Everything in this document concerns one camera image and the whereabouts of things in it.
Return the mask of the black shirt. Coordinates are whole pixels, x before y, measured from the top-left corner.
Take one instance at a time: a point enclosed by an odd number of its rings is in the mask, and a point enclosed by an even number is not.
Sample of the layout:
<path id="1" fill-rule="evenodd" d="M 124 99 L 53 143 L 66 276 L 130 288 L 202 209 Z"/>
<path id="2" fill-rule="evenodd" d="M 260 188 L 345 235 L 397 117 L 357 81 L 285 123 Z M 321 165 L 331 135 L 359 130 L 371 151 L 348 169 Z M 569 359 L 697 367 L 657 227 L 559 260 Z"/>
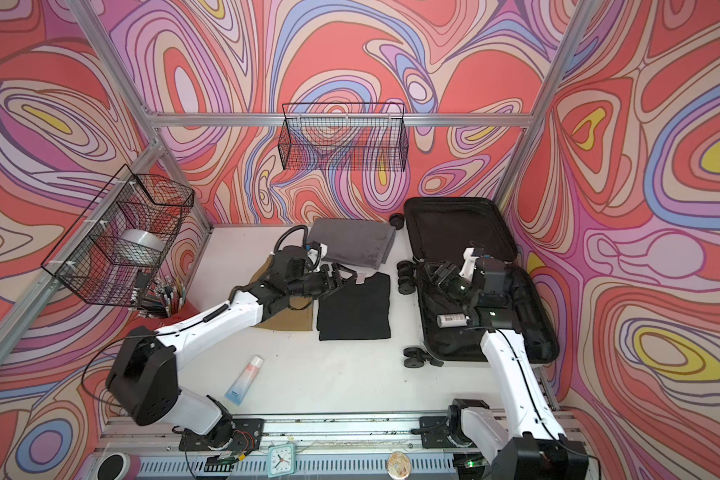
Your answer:
<path id="1" fill-rule="evenodd" d="M 350 280 L 336 293 L 319 301 L 316 327 L 320 341 L 386 340 L 391 279 L 376 272 L 362 283 Z"/>

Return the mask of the khaki shorts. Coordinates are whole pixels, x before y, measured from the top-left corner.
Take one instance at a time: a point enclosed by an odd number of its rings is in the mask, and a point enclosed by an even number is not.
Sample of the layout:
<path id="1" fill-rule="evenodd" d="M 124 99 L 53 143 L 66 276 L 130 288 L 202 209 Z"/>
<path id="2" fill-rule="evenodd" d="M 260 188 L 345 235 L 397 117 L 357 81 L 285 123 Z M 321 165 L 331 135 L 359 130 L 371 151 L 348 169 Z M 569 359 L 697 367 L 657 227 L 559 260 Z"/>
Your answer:
<path id="1" fill-rule="evenodd" d="M 254 293 L 263 291 L 259 285 L 268 278 L 274 260 L 275 255 L 270 254 L 252 276 L 250 282 L 254 285 Z M 310 298 L 292 297 L 283 310 L 257 324 L 256 328 L 284 332 L 310 332 L 313 330 L 313 313 L 314 308 Z"/>

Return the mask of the white cosmetic tube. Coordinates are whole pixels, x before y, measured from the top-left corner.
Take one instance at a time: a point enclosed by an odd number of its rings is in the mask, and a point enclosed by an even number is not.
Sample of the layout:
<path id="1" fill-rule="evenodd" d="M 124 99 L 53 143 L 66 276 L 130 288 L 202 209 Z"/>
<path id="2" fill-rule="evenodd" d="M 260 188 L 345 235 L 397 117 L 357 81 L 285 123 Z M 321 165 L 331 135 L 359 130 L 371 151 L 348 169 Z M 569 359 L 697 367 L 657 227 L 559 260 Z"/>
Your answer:
<path id="1" fill-rule="evenodd" d="M 463 328 L 469 325 L 469 318 L 463 313 L 441 314 L 437 316 L 439 328 Z"/>

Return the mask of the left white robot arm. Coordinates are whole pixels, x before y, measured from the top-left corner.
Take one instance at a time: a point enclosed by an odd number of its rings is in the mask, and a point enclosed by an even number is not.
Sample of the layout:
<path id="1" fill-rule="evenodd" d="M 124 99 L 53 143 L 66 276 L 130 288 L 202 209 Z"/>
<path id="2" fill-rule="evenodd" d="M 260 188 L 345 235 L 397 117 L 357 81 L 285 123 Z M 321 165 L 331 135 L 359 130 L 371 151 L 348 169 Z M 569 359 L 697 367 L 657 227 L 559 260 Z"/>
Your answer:
<path id="1" fill-rule="evenodd" d="M 324 263 L 326 247 L 286 246 L 275 251 L 257 280 L 232 289 L 221 304 L 156 331 L 132 330 L 106 379 L 106 388 L 140 426 L 169 423 L 196 435 L 211 450 L 232 441 L 232 414 L 210 395 L 182 386 L 179 373 L 220 341 L 261 324 L 291 306 L 291 300 L 319 300 L 356 278 L 337 262 Z"/>

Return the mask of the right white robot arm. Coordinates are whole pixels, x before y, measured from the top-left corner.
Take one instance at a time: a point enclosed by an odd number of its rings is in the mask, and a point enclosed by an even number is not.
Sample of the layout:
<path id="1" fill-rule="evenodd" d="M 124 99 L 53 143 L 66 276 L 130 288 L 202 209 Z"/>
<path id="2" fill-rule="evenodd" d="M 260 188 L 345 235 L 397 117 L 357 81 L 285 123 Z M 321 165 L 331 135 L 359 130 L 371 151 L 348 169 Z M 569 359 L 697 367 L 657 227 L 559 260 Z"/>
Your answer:
<path id="1" fill-rule="evenodd" d="M 525 349 L 521 323 L 504 294 L 502 262 L 465 251 L 461 266 L 439 265 L 429 274 L 446 298 L 462 308 L 467 327 L 482 333 L 480 349 L 491 366 L 505 407 L 501 426 L 486 407 L 459 409 L 456 433 L 479 448 L 490 479 L 584 479 L 590 456 L 567 437 L 545 401 Z"/>

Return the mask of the pink blue cosmetic tube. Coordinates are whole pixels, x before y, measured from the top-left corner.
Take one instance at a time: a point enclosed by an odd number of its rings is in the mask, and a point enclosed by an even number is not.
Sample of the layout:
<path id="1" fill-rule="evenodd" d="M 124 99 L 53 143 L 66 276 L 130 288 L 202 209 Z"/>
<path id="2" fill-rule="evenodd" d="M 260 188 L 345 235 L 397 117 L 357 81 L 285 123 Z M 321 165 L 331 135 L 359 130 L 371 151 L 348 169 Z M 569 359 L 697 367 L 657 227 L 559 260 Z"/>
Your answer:
<path id="1" fill-rule="evenodd" d="M 226 391 L 225 398 L 235 405 L 241 405 L 263 364 L 264 359 L 258 355 L 254 355 Z"/>

